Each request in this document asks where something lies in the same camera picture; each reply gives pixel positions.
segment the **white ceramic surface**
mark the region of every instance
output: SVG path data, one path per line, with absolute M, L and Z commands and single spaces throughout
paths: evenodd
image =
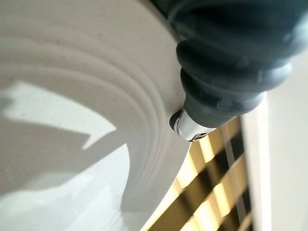
M 138 0 L 0 2 L 0 230 L 141 228 L 189 147 L 175 47 Z
M 308 51 L 293 73 L 256 110 L 243 117 L 255 229 L 308 227 Z

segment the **white plate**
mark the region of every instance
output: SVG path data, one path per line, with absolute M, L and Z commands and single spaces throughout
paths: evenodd
M 137 0 L 0 2 L 0 230 L 138 230 L 189 143 L 176 42 Z

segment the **sunlight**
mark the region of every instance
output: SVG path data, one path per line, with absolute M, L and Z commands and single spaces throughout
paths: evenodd
M 202 231 L 216 231 L 219 228 L 217 218 L 208 200 L 197 208 L 193 216 Z
M 86 150 L 116 127 L 97 112 L 56 92 L 18 81 L 0 91 L 12 101 L 2 113 L 12 121 L 46 125 L 89 135 L 82 149 Z
M 199 143 L 205 163 L 211 161 L 215 155 L 209 137 L 205 136 L 204 138 L 200 139 Z
M 223 183 L 219 183 L 213 188 L 214 195 L 218 204 L 221 217 L 230 213 L 231 208 L 227 199 L 226 191 Z
M 177 176 L 181 188 L 185 188 L 198 175 L 191 154 L 188 152 Z
M 198 228 L 198 224 L 194 218 L 194 216 L 192 216 L 187 222 L 186 224 L 181 228 L 180 231 L 199 231 Z

